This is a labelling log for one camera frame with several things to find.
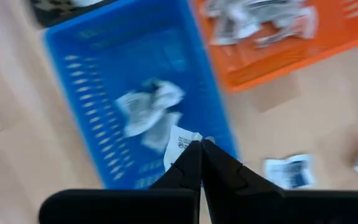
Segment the wooden floor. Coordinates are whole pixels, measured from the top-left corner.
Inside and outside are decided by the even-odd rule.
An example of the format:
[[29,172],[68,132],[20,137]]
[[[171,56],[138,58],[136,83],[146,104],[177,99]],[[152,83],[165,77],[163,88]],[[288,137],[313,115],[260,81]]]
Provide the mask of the wooden floor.
[[[0,223],[36,223],[48,195],[101,186],[22,2],[0,0]],[[309,153],[317,189],[358,189],[358,48],[225,99],[247,166]]]

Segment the black crate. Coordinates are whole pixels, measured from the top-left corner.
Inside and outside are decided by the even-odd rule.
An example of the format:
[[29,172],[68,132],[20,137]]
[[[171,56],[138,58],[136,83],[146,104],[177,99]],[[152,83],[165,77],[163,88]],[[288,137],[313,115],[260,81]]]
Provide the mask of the black crate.
[[75,7],[71,0],[27,0],[43,27],[51,27],[117,0],[104,0],[87,7]]

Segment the blue plastic basket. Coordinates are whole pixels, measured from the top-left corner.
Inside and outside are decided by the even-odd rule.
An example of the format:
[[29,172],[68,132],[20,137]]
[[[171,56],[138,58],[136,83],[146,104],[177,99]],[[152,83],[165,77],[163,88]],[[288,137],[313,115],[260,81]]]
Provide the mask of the blue plastic basket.
[[151,78],[186,92],[178,126],[237,157],[189,5],[120,0],[49,28],[46,43],[83,139],[107,188],[144,189],[163,173],[163,155],[125,138],[115,100]]

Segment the orange plastic crate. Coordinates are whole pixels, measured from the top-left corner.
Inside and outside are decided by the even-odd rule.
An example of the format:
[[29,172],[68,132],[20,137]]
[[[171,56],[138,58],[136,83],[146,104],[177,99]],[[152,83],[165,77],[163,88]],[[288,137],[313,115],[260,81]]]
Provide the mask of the orange plastic crate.
[[213,66],[228,91],[245,90],[358,45],[358,0],[309,0],[318,12],[318,30],[313,40],[288,37],[264,49],[254,40],[272,35],[271,24],[236,45],[210,45],[214,19],[200,13],[204,0],[193,0]]

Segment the black object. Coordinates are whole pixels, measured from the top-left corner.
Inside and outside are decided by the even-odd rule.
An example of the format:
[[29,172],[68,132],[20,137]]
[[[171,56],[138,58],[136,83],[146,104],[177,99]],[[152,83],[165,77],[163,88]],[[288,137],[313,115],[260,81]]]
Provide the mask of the black object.
[[358,223],[358,192],[286,191],[209,140],[192,142],[149,190],[65,190],[41,224],[198,223],[201,180],[212,223]]
[[75,7],[71,0],[26,0],[38,23],[51,27],[117,0],[103,0],[87,7]]

